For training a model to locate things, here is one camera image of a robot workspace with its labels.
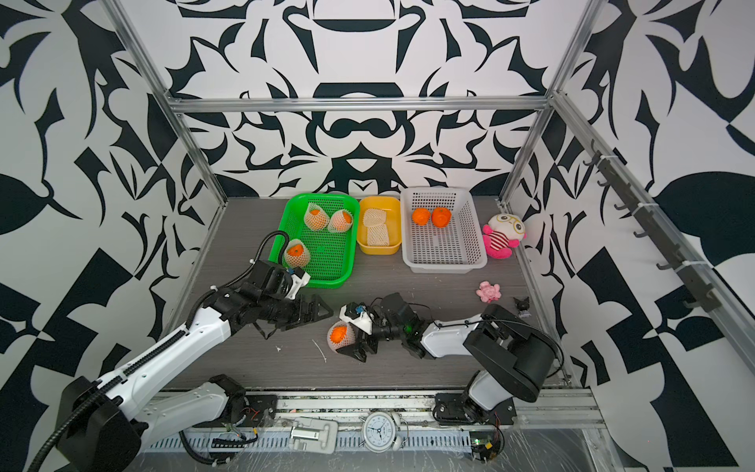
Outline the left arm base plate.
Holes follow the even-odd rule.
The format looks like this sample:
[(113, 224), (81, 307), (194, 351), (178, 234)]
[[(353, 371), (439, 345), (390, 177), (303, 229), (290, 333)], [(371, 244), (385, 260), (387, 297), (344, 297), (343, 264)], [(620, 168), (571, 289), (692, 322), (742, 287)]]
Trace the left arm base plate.
[(244, 400), (232, 399), (217, 419), (196, 424), (195, 428), (271, 426), (276, 417), (277, 401), (277, 395), (246, 395)]

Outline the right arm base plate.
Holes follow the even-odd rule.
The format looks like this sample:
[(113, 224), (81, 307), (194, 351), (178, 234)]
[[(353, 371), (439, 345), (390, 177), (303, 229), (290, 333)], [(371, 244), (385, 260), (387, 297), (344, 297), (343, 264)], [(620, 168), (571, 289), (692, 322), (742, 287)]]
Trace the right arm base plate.
[(512, 426), (516, 409), (512, 399), (484, 410), (463, 393), (437, 393), (432, 415), (442, 426), (499, 425)]

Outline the orange being unwrapped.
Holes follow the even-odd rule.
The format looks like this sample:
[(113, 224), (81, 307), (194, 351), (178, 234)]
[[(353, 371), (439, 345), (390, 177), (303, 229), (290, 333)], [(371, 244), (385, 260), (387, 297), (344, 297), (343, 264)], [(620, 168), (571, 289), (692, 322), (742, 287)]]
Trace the orange being unwrapped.
[(431, 220), (432, 214), (427, 208), (416, 208), (412, 212), (412, 221), (418, 226), (425, 226)]

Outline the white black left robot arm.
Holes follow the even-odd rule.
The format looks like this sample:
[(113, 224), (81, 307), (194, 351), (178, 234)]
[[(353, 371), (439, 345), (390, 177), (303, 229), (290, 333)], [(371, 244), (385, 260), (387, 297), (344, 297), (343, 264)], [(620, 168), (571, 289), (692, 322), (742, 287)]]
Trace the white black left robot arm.
[(186, 322), (135, 359), (90, 381), (79, 377), (64, 389), (56, 428), (31, 460), (41, 470), (58, 450), (79, 471), (122, 471), (145, 448), (230, 410), (245, 391), (219, 377), (161, 410), (153, 398), (212, 348), (245, 326), (268, 324), (274, 332), (326, 320), (332, 308), (301, 290), (311, 277), (287, 269), (283, 259), (251, 259), (241, 275), (214, 286), (195, 303)]

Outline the white foam net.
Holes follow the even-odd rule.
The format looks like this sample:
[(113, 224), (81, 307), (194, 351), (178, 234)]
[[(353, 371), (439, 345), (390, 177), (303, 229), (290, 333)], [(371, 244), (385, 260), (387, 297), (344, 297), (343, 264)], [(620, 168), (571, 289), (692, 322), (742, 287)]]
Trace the white foam net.
[(389, 230), (385, 224), (378, 228), (367, 228), (367, 243), (371, 247), (387, 247), (390, 245)]
[(387, 212), (382, 208), (368, 208), (363, 215), (365, 228), (378, 228), (387, 223)]

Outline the white perforated plastic basket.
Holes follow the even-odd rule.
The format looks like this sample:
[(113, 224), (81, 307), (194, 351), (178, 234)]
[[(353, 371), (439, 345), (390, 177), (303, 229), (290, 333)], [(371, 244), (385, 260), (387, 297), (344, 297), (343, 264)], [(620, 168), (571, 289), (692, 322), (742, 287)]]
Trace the white perforated plastic basket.
[[(413, 273), (464, 275), (488, 262), (477, 210), (471, 194), (460, 188), (413, 187), (400, 194), (402, 257)], [(418, 225), (413, 212), (425, 208), (450, 211), (447, 226)]]

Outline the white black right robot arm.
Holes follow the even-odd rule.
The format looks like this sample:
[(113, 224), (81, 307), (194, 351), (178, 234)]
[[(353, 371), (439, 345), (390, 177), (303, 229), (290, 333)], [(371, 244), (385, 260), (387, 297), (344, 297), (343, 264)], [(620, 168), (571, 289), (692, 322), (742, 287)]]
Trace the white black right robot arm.
[(383, 341), (396, 340), (420, 360), (473, 358), (480, 366), (462, 393), (436, 395), (433, 416), (442, 426), (493, 424), (513, 416), (513, 401), (535, 402), (546, 380), (564, 364), (560, 345), (546, 332), (498, 304), (450, 322), (423, 319), (418, 305), (398, 293), (373, 304), (350, 303), (326, 339), (338, 354), (366, 362)]

